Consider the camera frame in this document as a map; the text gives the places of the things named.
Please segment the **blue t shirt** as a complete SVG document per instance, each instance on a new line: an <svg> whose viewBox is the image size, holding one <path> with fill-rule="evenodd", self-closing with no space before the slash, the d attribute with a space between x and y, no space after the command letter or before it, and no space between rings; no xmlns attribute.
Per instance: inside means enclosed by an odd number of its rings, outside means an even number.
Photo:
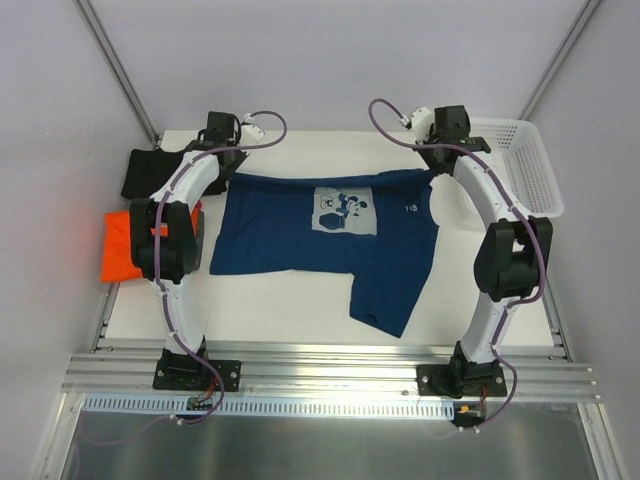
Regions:
<svg viewBox="0 0 640 480"><path fill-rule="evenodd" d="M237 173L209 272L350 274L350 316L399 338L433 266L433 178L424 169L310 179Z"/></svg>

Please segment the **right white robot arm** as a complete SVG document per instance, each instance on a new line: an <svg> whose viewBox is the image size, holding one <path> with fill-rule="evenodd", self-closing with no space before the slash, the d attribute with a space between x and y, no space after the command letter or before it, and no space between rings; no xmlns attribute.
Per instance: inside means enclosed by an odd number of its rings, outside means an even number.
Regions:
<svg viewBox="0 0 640 480"><path fill-rule="evenodd" d="M491 146L471 134L463 106L421 107L409 123L415 150L431 172L456 180L485 227L473 265L480 296L447 371L451 389L467 395L497 366L498 347L517 308L541 296L552 226L529 212L500 179Z"/></svg>

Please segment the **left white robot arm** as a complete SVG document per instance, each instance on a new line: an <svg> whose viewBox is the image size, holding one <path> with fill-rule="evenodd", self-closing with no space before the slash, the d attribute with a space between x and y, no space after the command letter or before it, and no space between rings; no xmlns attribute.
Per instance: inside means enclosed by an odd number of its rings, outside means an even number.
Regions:
<svg viewBox="0 0 640 480"><path fill-rule="evenodd" d="M249 117L211 112L207 126L183 151L169 178L146 199L129 207L131 257L153 286L167 329L158 369L188 388L210 375L204 326L189 299L190 275L199 269L203 233L192 225L196 205L209 186L221 189L247 157L241 146L258 144L264 132Z"/></svg>

